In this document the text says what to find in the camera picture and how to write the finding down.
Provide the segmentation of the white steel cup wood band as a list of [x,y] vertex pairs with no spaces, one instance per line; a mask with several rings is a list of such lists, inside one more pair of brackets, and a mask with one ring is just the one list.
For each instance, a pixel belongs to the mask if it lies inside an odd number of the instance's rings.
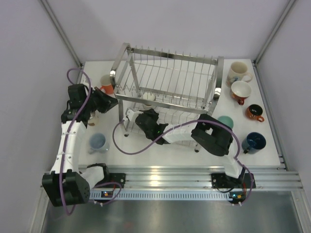
[[[142,98],[144,100],[151,100],[151,101],[154,101],[156,99],[156,96],[153,94],[153,93],[149,93],[149,92],[145,92],[142,96]],[[150,104],[143,104],[143,109],[144,110],[149,110],[149,109],[152,109],[153,106],[150,105]]]

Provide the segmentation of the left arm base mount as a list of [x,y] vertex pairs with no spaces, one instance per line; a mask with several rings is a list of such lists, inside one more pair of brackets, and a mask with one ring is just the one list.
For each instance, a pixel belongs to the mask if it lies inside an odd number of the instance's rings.
[[109,173],[109,175],[104,179],[104,183],[116,182],[119,183],[122,188],[124,188],[126,181],[125,173]]

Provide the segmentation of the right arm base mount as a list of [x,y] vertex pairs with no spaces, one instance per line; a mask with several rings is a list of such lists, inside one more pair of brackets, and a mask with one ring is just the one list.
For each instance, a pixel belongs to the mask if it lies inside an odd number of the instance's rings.
[[256,188],[255,181],[251,180],[249,173],[242,173],[238,178],[227,176],[223,173],[212,173],[211,174],[212,187],[214,189],[234,189],[234,188]]

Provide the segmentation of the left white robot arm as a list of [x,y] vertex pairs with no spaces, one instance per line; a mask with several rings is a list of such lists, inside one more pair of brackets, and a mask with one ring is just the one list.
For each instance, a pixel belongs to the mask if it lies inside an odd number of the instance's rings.
[[42,185],[54,207],[85,204],[95,185],[106,187],[111,181],[106,164],[89,165],[80,173],[78,163],[91,113],[105,114],[118,101],[99,88],[84,84],[70,85],[68,95],[67,108],[61,115],[62,134],[56,160],[51,171],[42,177]]

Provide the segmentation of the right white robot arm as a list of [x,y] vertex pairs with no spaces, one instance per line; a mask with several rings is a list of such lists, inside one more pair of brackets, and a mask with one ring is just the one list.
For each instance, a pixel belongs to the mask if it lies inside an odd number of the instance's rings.
[[228,184],[239,187],[245,181],[242,166],[237,155],[231,155],[229,148],[237,137],[232,129],[207,114],[201,114],[197,120],[178,124],[158,123],[159,114],[154,109],[145,110],[135,119],[136,125],[145,133],[146,138],[159,145],[179,141],[194,141],[208,153],[222,159]]

